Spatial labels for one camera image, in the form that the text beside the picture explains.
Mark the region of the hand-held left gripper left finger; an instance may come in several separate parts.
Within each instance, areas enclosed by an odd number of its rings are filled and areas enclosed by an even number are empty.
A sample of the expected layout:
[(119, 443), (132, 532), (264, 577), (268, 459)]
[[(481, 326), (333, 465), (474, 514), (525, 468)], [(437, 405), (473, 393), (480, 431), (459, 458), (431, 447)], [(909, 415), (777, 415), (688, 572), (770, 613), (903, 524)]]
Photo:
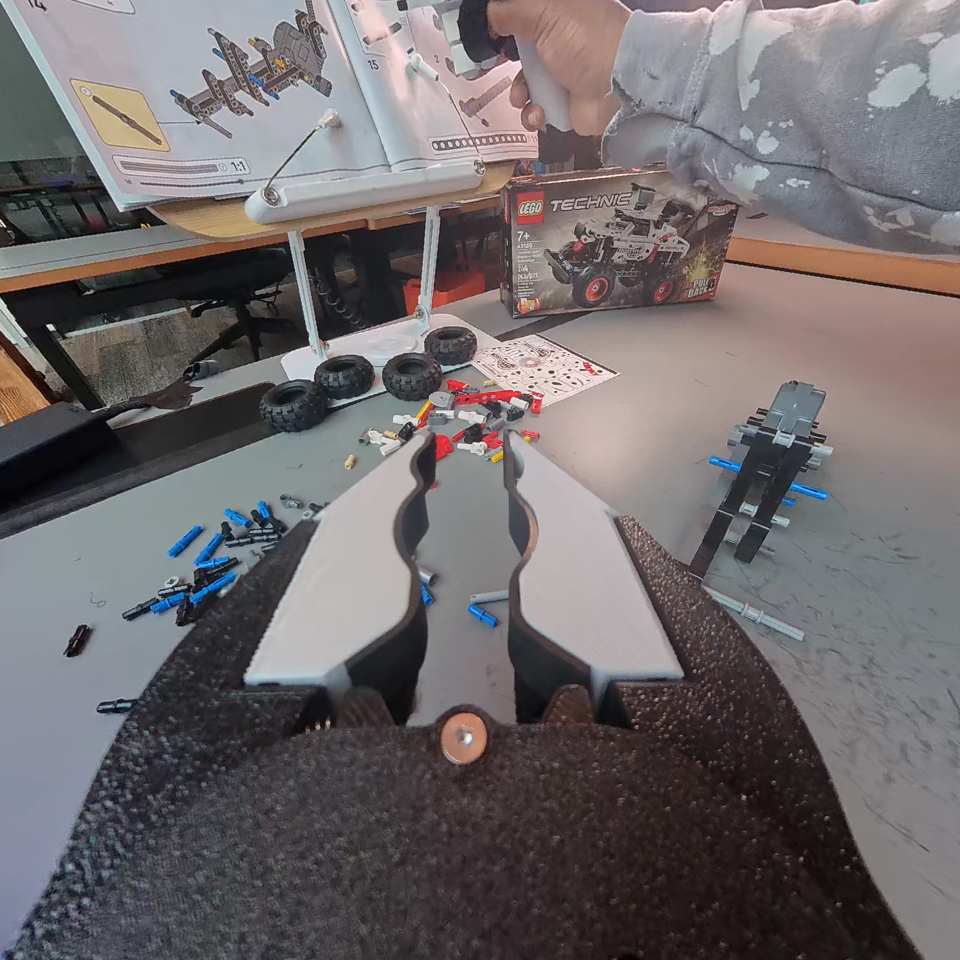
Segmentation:
[(352, 689), (413, 713), (428, 624), (415, 562), (437, 437), (415, 434), (321, 512), (244, 673), (247, 689)]

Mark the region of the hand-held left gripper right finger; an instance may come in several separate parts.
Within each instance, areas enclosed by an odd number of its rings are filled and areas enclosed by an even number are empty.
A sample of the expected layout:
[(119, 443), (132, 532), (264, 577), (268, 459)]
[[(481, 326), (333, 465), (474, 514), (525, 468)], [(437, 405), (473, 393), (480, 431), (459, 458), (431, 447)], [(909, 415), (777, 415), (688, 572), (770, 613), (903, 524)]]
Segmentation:
[(508, 586), (516, 719), (540, 721), (566, 687), (606, 719), (617, 715), (617, 684), (682, 682), (620, 514), (517, 431), (504, 438), (504, 486), (519, 554)]

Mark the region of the toy brick chassis assembly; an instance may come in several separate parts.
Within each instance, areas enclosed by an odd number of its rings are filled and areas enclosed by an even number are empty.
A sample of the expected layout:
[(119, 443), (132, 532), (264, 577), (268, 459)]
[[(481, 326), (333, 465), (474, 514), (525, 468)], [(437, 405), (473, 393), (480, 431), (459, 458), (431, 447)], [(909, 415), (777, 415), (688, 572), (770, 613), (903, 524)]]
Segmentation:
[(750, 564), (776, 527), (789, 526), (781, 509), (790, 509), (797, 497), (819, 502), (831, 498), (825, 489), (802, 479), (834, 453), (820, 431), (826, 397), (811, 383), (784, 382), (768, 407), (735, 426), (727, 444), (743, 448), (742, 458), (710, 458), (732, 478), (688, 566), (694, 577), (705, 578), (724, 544), (733, 546), (739, 562)]

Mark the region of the grey desk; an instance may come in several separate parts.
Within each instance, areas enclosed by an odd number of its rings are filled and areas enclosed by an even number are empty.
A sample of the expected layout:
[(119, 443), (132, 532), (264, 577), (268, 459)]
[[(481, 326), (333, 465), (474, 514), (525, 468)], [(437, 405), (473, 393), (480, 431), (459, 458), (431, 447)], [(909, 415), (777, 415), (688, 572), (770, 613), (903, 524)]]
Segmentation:
[[(783, 381), (825, 390), (834, 452), (771, 534), (707, 581), (803, 630), (754, 642), (816, 738), (857, 843), (925, 958), (958, 947), (958, 298), (727, 265), (714, 300), (545, 330), (619, 376), (548, 407), (535, 449), (688, 562), (723, 489), (712, 455)], [(181, 570), (167, 549), (224, 508), (324, 502), (381, 463), (389, 396), (2, 541), (2, 949), (56, 866), (122, 719), (184, 635), (121, 615)], [(64, 656), (79, 624), (82, 654)]]

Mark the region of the person's right hand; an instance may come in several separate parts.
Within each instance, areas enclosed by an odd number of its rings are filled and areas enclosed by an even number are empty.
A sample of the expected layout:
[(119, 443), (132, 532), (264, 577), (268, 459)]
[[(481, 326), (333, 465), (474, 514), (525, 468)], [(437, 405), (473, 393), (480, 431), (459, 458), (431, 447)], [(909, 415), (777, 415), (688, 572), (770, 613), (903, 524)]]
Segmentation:
[(599, 137), (618, 112), (613, 74), (632, 11), (618, 1), (489, 2), (494, 35), (531, 42), (554, 82), (566, 89), (573, 131)]

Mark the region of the pile of blue black pins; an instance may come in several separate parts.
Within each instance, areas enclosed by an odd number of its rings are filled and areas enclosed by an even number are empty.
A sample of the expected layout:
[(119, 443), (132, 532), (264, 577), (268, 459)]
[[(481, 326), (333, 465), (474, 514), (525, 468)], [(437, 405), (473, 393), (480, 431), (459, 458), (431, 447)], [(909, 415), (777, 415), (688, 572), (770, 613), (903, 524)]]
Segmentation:
[(285, 518), (264, 500), (247, 512), (225, 509), (219, 530), (190, 556), (205, 533), (204, 526), (193, 526), (167, 551), (172, 560), (190, 560), (188, 572), (168, 577), (150, 596), (124, 610), (121, 618), (134, 622), (172, 611), (177, 626), (197, 623), (242, 570), (275, 551), (296, 522), (317, 520), (330, 502), (303, 501), (283, 493), (279, 504), (296, 515)]

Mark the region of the light grey long toy axle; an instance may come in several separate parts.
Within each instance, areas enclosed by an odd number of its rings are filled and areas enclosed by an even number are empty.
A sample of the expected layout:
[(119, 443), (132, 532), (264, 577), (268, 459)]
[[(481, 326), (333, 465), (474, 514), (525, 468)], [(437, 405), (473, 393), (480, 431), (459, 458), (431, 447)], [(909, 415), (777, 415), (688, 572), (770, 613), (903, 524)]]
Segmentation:
[(806, 638), (803, 630), (787, 624), (785, 621), (776, 618), (756, 606), (751, 606), (746, 602), (739, 601), (709, 586), (704, 586), (702, 589), (714, 602), (730, 614), (775, 631), (794, 642), (803, 642)]

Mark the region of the white wooden book stand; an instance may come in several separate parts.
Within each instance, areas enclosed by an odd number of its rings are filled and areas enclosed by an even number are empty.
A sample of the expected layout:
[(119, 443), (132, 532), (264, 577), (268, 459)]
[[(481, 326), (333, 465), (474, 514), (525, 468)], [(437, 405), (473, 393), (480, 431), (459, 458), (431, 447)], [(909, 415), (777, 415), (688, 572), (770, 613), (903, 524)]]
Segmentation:
[[(380, 172), (334, 180), (309, 180), (290, 186), (270, 186), (246, 200), (196, 199), (176, 201), (153, 208), (167, 225), (187, 234), (239, 248), (241, 243), (258, 246), (286, 235), (309, 345), (285, 354), (282, 368), (288, 379), (312, 378), (316, 368), (329, 359), (343, 361), (361, 355), (373, 366), (373, 378), (363, 391), (348, 388), (349, 396), (334, 400), (343, 406), (385, 391), (382, 372), (398, 354), (423, 355), (426, 337), (433, 330), (455, 327), (491, 341), (469, 323), (433, 307), (440, 244), (441, 213), (470, 211), (496, 205), (499, 191), (514, 173), (514, 163), (485, 164), (480, 158), (457, 160), (416, 168), (409, 172)], [(357, 223), (373, 230), (396, 226), (424, 215), (420, 290), (411, 316), (382, 326), (326, 341), (322, 338), (306, 262), (305, 234), (345, 231)]]

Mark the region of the pile of mixed small bricks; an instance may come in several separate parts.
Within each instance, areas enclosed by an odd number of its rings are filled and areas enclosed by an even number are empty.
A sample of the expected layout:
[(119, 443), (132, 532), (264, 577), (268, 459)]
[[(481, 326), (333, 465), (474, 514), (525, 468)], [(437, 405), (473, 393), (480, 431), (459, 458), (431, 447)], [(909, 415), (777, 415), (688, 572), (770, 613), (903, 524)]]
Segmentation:
[(388, 456), (431, 429), (437, 461), (457, 451), (499, 461), (507, 427), (540, 414), (545, 405), (546, 395), (538, 390), (479, 389), (454, 381), (452, 390), (432, 393), (415, 414), (394, 415), (391, 429), (366, 429), (358, 443)]

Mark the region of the toy truck set box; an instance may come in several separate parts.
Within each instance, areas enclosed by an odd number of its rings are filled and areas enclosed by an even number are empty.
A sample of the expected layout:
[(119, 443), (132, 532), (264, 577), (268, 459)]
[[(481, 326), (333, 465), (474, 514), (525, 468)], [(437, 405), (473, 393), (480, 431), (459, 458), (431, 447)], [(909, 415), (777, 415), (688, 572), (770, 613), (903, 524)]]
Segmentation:
[(739, 205), (654, 165), (515, 177), (500, 210), (500, 299), (522, 319), (711, 300)]

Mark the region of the building instruction booklet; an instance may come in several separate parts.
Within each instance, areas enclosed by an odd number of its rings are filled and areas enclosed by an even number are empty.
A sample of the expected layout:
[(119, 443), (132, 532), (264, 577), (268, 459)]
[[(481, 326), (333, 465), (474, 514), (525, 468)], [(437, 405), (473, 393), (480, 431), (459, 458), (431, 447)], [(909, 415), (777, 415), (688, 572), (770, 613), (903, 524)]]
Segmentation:
[(533, 160), (520, 64), (452, 71), (398, 2), (2, 2), (119, 209)]

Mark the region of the orange box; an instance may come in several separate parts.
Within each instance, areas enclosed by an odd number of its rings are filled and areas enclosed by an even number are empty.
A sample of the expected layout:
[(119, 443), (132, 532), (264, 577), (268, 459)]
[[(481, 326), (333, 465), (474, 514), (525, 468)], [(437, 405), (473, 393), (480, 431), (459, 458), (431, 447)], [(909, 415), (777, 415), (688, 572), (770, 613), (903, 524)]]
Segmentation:
[[(419, 303), (422, 280), (413, 276), (403, 283), (403, 298), (406, 315), (412, 316)], [(482, 270), (444, 270), (435, 275), (431, 310), (452, 305), (464, 299), (480, 295), (486, 290), (486, 277)]]

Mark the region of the black office chair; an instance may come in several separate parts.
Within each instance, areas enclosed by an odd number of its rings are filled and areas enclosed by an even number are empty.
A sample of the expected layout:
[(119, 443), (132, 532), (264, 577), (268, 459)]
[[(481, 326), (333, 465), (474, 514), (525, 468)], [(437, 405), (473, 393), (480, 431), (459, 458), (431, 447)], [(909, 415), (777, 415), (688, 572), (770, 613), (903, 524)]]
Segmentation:
[(254, 361), (260, 359), (263, 333), (289, 335), (297, 347), (306, 344), (306, 331), (293, 320), (277, 313), (276, 295), (281, 282), (292, 271), (292, 258), (285, 246), (258, 246), (216, 256), (184, 260), (164, 270), (176, 282), (177, 298), (187, 312), (198, 317), (221, 306), (230, 308), (235, 321), (190, 364), (204, 362), (246, 338)]

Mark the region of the black rectangular case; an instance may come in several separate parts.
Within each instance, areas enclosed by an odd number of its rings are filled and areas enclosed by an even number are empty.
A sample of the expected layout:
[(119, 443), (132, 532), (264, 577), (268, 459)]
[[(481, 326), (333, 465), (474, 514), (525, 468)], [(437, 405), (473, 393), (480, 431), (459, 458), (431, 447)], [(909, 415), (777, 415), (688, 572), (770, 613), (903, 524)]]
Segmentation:
[(3, 424), (2, 504), (116, 445), (106, 420), (65, 402)]

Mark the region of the background wooden table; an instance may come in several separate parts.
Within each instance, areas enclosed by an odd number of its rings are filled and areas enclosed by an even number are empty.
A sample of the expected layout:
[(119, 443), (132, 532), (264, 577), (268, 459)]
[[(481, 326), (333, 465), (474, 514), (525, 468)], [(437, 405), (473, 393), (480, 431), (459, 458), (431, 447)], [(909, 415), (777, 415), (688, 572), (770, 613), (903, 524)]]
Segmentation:
[(165, 268), (258, 247), (289, 246), (285, 235), (257, 246), (221, 245), (173, 225), (100, 233), (2, 248), (2, 306), (78, 403), (105, 405), (66, 352), (59, 333), (93, 317), (178, 299)]

